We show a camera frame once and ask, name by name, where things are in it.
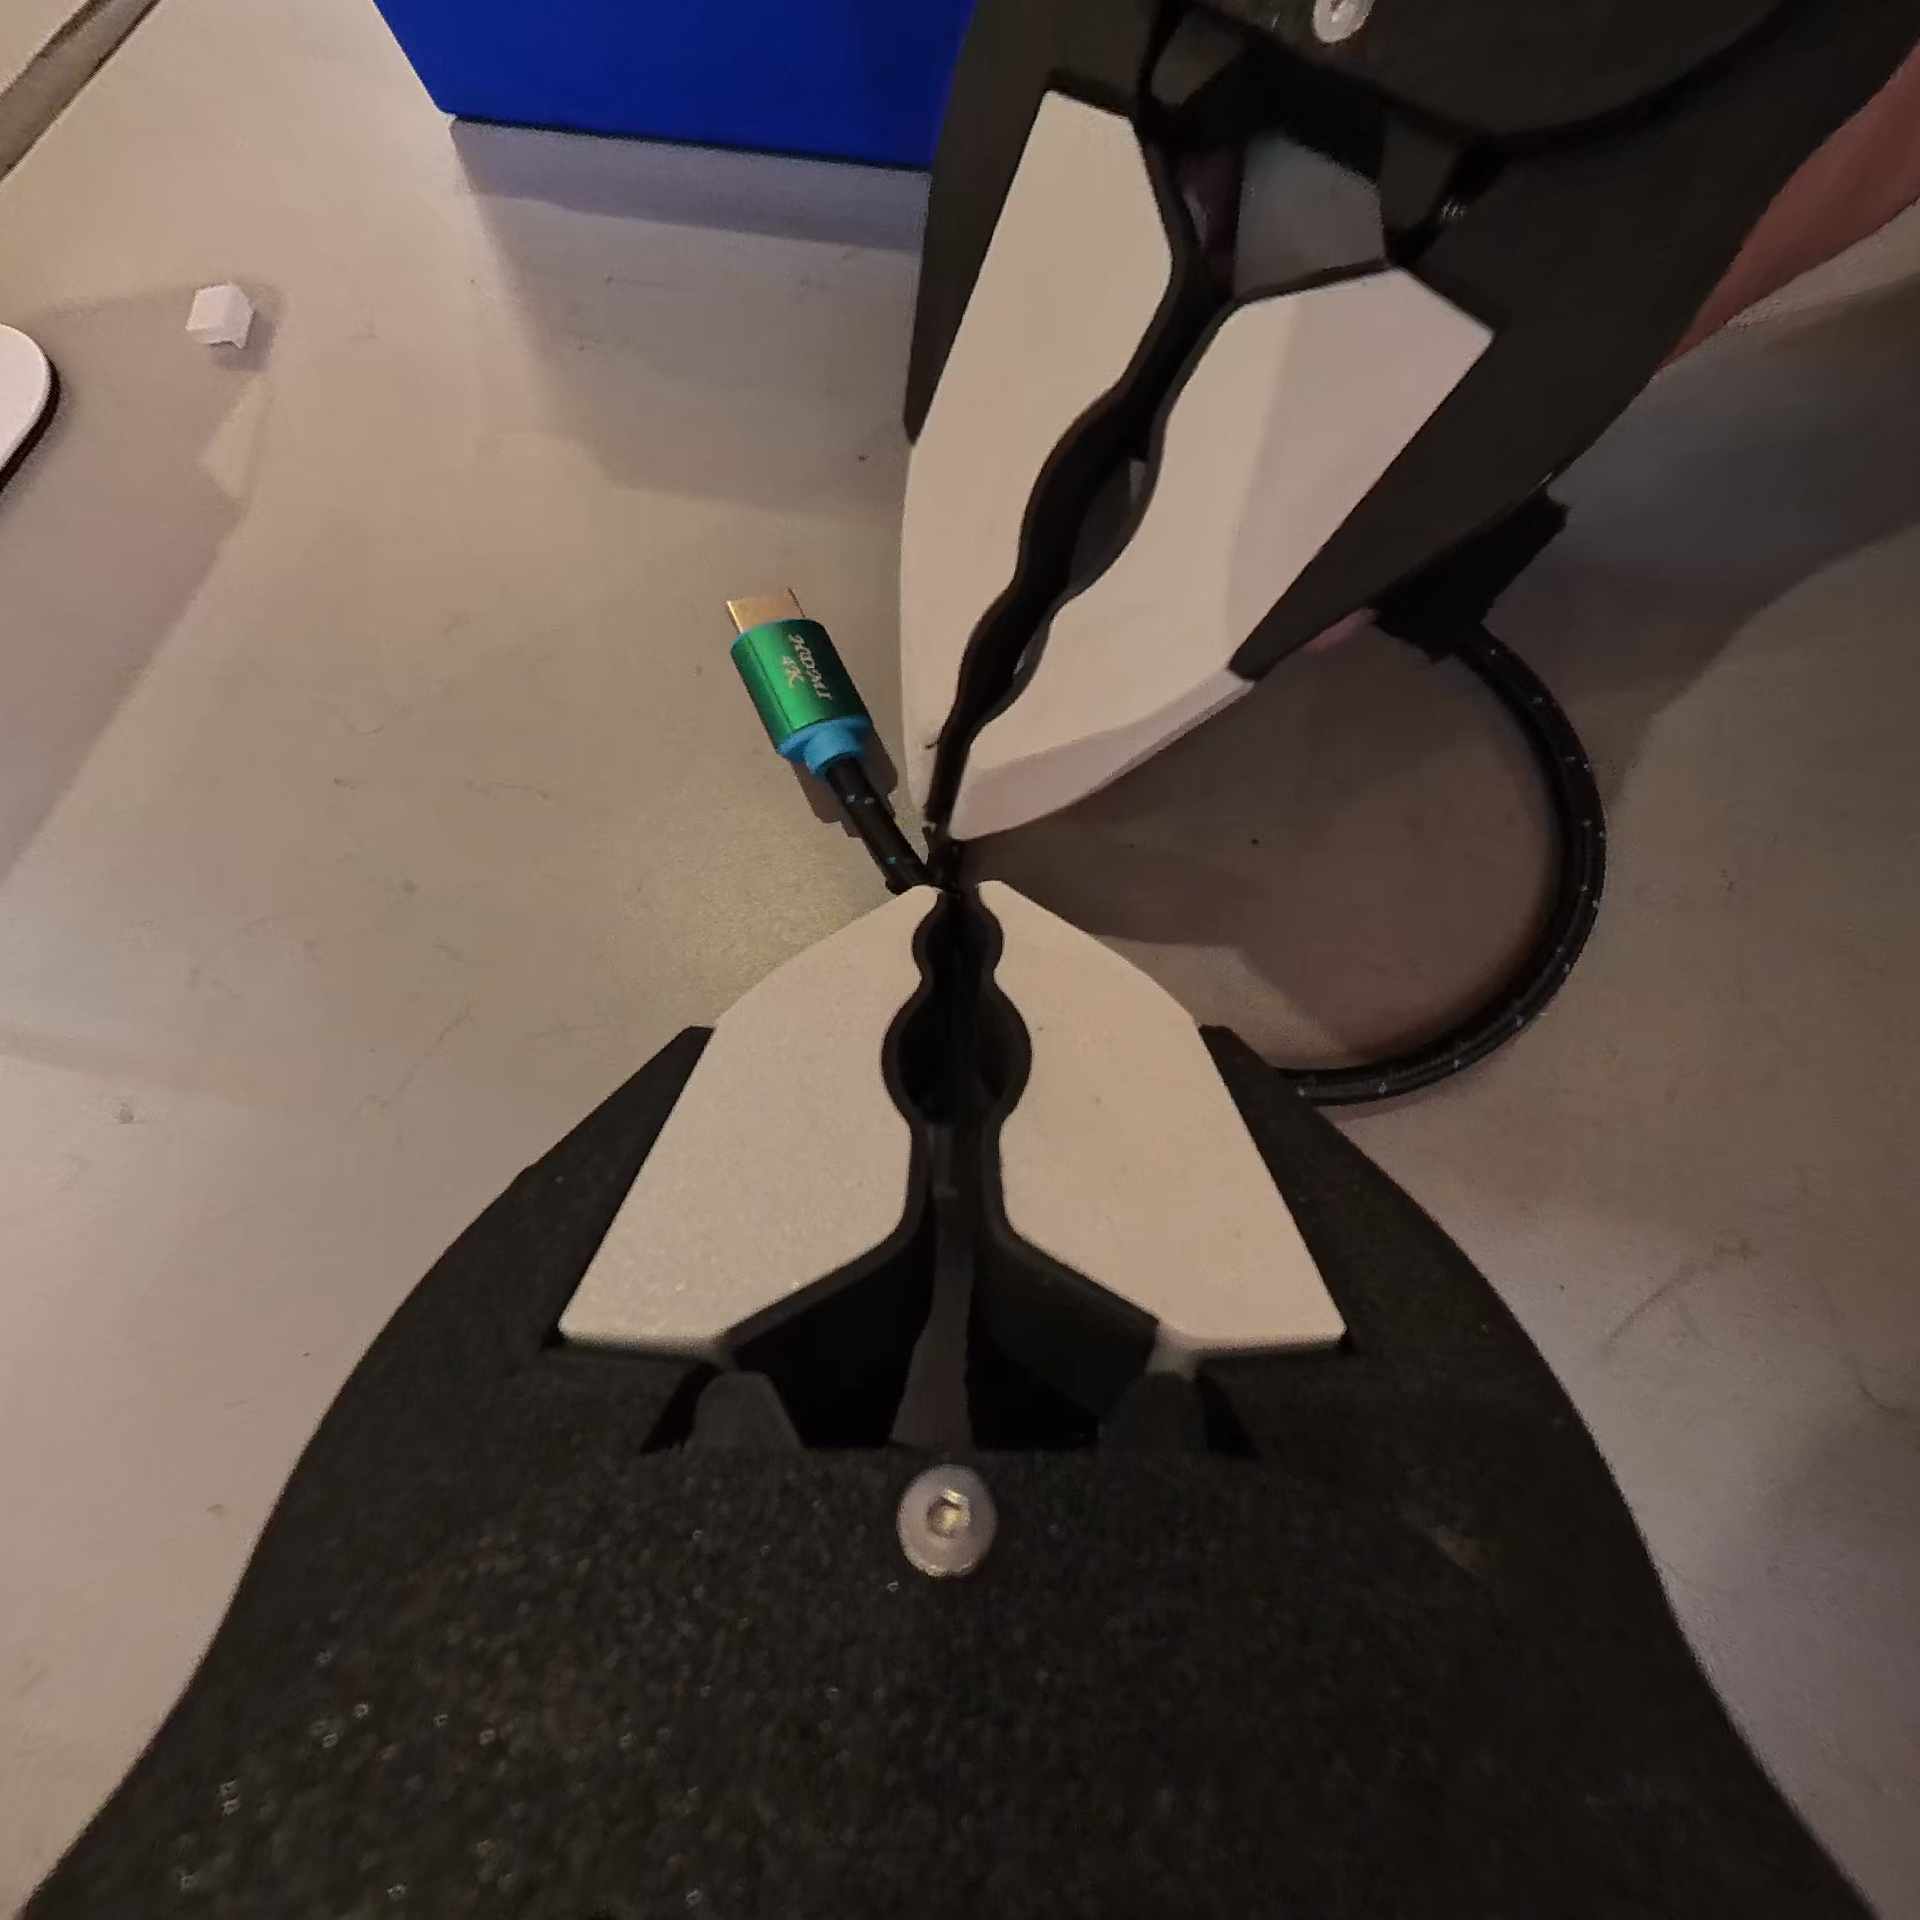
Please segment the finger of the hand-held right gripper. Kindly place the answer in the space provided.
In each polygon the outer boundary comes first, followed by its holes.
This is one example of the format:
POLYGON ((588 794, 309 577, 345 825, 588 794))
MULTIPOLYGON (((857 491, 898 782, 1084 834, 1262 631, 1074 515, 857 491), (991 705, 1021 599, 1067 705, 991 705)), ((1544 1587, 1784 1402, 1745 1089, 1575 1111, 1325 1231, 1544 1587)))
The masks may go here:
POLYGON ((1135 124, 1045 92, 909 451, 904 772, 922 817, 949 817, 977 715, 1004 698, 1118 467, 1175 254, 1135 124))
POLYGON ((1492 339, 1401 268, 1235 304, 1169 404, 1137 527, 975 734, 951 834, 1062 811, 1241 704, 1237 649, 1492 339))

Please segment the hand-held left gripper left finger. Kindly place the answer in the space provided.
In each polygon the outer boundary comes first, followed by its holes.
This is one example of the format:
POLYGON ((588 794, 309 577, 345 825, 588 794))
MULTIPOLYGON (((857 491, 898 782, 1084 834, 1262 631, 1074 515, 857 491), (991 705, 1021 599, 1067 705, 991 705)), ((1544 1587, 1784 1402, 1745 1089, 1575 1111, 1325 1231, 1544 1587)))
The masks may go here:
POLYGON ((714 1024, 561 1315, 572 1349, 762 1374, 807 1444, 888 1439, 935 1278, 901 1037, 938 915, 917 885, 714 1024))

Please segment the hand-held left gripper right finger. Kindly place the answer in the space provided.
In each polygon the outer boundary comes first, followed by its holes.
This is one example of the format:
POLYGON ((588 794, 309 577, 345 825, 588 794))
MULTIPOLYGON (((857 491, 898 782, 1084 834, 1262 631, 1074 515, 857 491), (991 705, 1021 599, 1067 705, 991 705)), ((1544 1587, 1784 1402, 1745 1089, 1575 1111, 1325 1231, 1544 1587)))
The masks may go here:
POLYGON ((968 1047, 977 1444, 1094 1444, 1148 1377, 1341 1347, 1199 1025, 1004 879, 968 889, 968 1047))

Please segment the blue storage bin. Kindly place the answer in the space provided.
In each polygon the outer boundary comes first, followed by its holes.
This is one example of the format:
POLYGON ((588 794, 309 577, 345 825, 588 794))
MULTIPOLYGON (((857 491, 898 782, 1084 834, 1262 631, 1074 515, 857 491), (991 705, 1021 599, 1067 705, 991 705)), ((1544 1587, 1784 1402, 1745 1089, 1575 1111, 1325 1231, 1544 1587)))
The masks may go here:
POLYGON ((448 118, 925 168, 975 4, 377 4, 448 118))

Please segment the person's right forearm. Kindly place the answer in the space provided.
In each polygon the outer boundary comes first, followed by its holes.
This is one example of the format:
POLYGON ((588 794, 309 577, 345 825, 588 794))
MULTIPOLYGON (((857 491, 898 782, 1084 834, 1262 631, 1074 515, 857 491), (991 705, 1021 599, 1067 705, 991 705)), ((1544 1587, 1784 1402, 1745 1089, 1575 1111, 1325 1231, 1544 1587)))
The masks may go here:
POLYGON ((1918 202, 1918 52, 1779 189, 1732 268, 1668 349, 1691 349, 1918 202))

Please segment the white tablet stand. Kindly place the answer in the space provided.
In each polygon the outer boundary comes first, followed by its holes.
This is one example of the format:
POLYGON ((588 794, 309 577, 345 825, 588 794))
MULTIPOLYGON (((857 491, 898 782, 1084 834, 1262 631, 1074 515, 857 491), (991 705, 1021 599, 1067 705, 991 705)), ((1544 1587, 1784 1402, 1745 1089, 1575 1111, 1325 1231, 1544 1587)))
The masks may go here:
POLYGON ((34 337, 0 325, 2 349, 2 485, 31 457, 61 404, 61 375, 34 337))

